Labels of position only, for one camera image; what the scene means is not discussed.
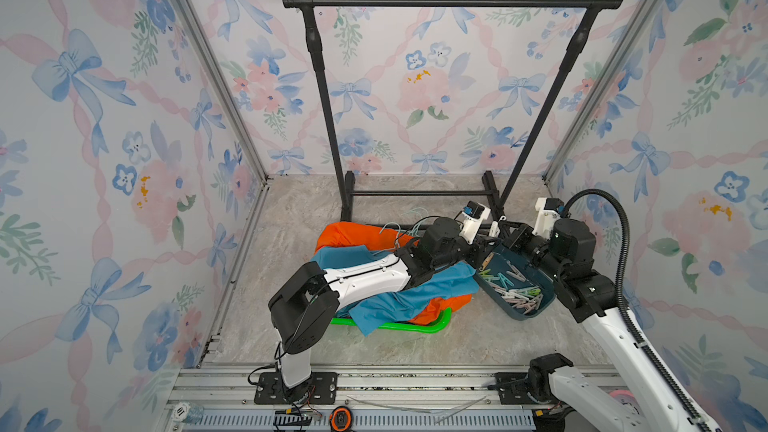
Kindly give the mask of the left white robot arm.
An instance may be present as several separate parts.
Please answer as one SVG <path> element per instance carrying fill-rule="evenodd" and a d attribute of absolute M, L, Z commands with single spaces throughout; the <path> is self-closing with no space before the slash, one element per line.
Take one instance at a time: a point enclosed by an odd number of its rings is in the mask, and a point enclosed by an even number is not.
<path fill-rule="evenodd" d="M 479 233 L 482 221 L 438 217 L 424 235 L 382 258 L 361 265 L 323 269 L 303 264 L 268 303 L 279 334 L 276 368 L 292 392 L 309 385 L 311 348 L 320 341 L 338 310 L 384 293 L 432 284 L 464 262 L 477 267 L 496 239 Z"/>

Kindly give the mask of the black clothes rack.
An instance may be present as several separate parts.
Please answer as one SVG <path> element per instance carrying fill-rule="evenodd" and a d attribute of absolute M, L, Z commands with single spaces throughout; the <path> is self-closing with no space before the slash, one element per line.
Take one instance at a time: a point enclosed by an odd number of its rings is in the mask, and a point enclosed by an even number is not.
<path fill-rule="evenodd" d="M 617 10 L 624 0 L 281 0 L 286 9 L 300 11 L 304 29 L 307 50 L 310 55 L 317 88 L 320 96 L 327 137 L 329 141 L 332 163 L 341 201 L 340 220 L 353 220 L 354 199 L 357 197 L 483 197 L 488 201 L 491 216 L 498 220 L 504 214 L 504 206 L 509 198 L 524 165 L 529 158 L 544 123 L 551 112 L 555 100 L 562 90 L 565 81 L 572 71 L 577 59 L 583 52 L 598 15 L 605 10 Z M 522 151 L 512 168 L 504 188 L 496 186 L 491 171 L 481 176 L 483 188 L 480 190 L 448 190 L 448 191 L 407 191 L 407 190 L 357 190 L 355 174 L 342 169 L 340 148 L 332 114 L 330 87 L 326 77 L 326 67 L 322 37 L 317 25 L 314 10 L 318 7 L 374 7 L 374 8 L 459 8 L 476 6 L 479 8 L 524 8 L 524 9 L 582 9 L 584 15 L 580 20 L 573 36 L 565 49 L 553 85 L 550 87 L 542 109 L 536 116 L 533 127 Z"/>

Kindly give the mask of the orange t-shirt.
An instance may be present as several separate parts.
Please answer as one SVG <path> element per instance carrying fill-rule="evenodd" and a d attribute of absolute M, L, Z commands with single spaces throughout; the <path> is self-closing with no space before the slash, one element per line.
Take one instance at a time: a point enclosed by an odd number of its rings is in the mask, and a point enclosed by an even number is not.
<path fill-rule="evenodd" d="M 364 245 L 371 251 L 383 251 L 385 255 L 394 248 L 384 248 L 378 237 L 378 228 L 351 222 L 337 222 L 328 225 L 316 243 L 316 252 L 325 247 L 353 247 Z"/>

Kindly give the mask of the teal t-shirt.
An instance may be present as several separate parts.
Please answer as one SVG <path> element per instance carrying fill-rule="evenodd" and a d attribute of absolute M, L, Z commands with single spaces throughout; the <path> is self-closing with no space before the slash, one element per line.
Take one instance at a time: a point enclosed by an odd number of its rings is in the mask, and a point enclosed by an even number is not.
<path fill-rule="evenodd" d="M 385 257 L 383 251 L 371 251 L 364 245 L 325 247 L 312 257 L 323 269 L 359 266 Z M 467 305 L 479 286 L 474 270 L 460 262 L 435 274 L 424 284 L 401 292 L 377 294 L 353 302 L 337 312 L 340 318 L 352 319 L 363 335 L 368 336 L 381 325 L 411 322 L 428 325 L 446 308 L 454 311 Z"/>

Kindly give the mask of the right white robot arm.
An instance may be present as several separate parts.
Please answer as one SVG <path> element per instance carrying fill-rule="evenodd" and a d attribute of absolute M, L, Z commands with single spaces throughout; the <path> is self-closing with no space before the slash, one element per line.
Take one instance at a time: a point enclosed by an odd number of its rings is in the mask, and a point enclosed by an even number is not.
<path fill-rule="evenodd" d="M 596 239 L 586 225 L 557 218 L 542 230 L 519 222 L 500 228 L 503 246 L 552 283 L 560 303 L 608 355 L 639 409 L 621 404 L 566 363 L 545 366 L 546 395 L 600 431 L 720 430 L 639 328 L 620 284 L 595 270 Z"/>

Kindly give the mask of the white clothespin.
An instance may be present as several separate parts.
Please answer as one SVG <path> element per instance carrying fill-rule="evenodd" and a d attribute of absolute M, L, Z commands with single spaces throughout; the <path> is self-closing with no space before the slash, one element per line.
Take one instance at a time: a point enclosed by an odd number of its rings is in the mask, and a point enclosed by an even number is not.
<path fill-rule="evenodd" d="M 494 220 L 488 231 L 488 236 L 490 238 L 498 238 L 501 234 L 501 227 L 500 225 L 506 220 L 505 216 L 501 216 L 499 220 Z"/>

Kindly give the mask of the pink round object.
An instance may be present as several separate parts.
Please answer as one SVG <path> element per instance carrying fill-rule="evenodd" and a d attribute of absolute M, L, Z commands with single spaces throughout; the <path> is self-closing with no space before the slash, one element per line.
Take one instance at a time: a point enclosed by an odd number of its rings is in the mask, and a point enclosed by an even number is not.
<path fill-rule="evenodd" d="M 609 395 L 623 404 L 636 401 L 635 396 L 629 390 L 614 390 L 611 391 Z"/>

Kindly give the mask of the dark teal clothespin bin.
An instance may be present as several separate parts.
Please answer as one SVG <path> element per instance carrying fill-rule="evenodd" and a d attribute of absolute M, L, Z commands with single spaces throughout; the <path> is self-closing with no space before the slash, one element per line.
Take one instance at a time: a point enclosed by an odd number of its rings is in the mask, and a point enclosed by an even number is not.
<path fill-rule="evenodd" d="M 480 249 L 473 279 L 505 314 L 517 321 L 537 317 L 555 299 L 552 280 L 499 239 L 492 239 Z"/>

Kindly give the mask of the green plastic tray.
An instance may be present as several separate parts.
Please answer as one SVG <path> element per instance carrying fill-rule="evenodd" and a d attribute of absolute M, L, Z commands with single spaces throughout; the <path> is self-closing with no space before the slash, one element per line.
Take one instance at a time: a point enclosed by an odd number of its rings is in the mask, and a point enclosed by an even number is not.
<path fill-rule="evenodd" d="M 452 310 L 450 308 L 441 311 L 437 319 L 427 325 L 417 325 L 410 322 L 384 323 L 381 330 L 435 334 L 444 330 L 451 322 Z"/>

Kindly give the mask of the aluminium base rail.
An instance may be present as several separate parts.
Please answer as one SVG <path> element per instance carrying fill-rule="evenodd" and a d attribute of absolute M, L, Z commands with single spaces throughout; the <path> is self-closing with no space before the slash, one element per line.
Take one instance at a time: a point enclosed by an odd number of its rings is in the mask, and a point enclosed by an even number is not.
<path fill-rule="evenodd" d="M 299 431 L 286 404 L 259 404 L 255 382 L 261 364 L 209 363 L 180 372 L 159 431 Z M 352 411 L 355 431 L 535 431 L 543 418 L 563 413 L 565 401 L 533 400 L 506 382 L 526 374 L 523 366 L 317 365 L 333 372 L 335 400 L 320 396 L 302 408 L 308 431 L 327 431 L 332 411 Z"/>

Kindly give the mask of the light teal wire hanger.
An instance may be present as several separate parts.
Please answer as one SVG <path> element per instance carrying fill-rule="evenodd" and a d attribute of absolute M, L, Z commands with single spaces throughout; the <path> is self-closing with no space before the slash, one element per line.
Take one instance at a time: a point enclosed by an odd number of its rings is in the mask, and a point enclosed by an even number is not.
<path fill-rule="evenodd" d="M 378 237 L 384 248 L 398 248 L 417 235 L 416 228 L 406 228 L 396 222 L 388 222 L 378 228 Z"/>

